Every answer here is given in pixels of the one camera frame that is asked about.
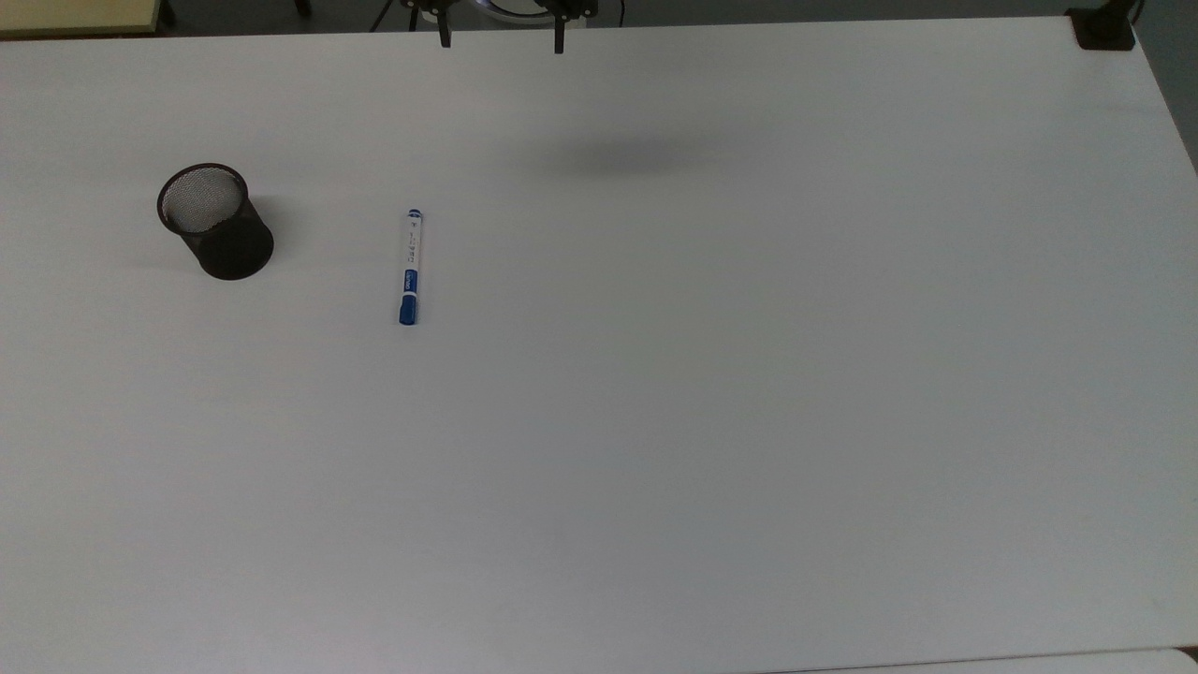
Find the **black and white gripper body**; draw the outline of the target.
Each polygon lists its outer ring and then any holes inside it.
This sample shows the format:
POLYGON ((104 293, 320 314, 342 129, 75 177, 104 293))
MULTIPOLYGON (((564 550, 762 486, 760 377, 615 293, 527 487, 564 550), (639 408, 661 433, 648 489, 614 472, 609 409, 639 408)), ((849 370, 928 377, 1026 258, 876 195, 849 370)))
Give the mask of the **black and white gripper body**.
POLYGON ((401 5, 431 18, 450 16, 456 5, 462 5, 495 22, 577 22, 599 13, 599 1, 403 1, 401 5))

